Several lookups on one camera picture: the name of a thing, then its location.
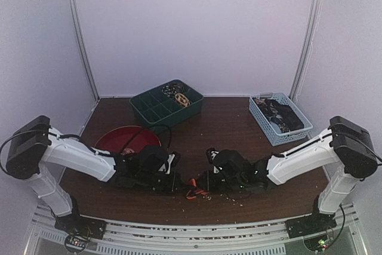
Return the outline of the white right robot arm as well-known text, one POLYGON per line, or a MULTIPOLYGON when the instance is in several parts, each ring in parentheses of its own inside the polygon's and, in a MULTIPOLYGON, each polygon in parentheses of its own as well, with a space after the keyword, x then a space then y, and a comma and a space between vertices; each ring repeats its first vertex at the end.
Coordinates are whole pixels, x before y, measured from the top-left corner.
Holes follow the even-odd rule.
POLYGON ((309 141, 257 162, 251 163, 230 149, 210 148, 206 155, 212 170, 195 181, 202 192, 265 193, 316 168, 338 164, 328 186, 316 197, 313 214, 306 219, 306 227, 312 232, 320 231, 357 182, 373 175, 381 165, 369 132, 341 116, 331 118, 329 127, 309 141))

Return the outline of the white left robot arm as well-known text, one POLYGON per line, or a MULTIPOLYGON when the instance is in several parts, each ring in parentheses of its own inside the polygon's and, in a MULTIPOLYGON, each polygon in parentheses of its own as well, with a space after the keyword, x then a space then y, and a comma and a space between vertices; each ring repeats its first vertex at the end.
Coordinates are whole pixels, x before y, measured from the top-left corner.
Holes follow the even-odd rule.
POLYGON ((120 188, 148 188, 173 193, 184 188, 175 167, 177 152, 147 145, 139 152, 111 152, 86 144, 78 135, 62 134, 44 115, 38 116, 6 139, 6 163, 1 170, 23 180, 50 208, 56 222, 74 234, 86 227, 76 199, 57 183, 46 164, 53 163, 84 173, 120 188))

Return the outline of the orange navy striped tie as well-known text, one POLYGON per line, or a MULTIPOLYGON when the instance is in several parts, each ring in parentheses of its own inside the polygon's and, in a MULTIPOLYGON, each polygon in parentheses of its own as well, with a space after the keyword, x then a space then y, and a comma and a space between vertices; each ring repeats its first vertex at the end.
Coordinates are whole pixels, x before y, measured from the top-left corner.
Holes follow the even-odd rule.
POLYGON ((189 190, 186 194, 187 200, 196 199, 199 196, 207 196, 209 193, 200 188, 195 179, 190 179, 187 183, 189 190))

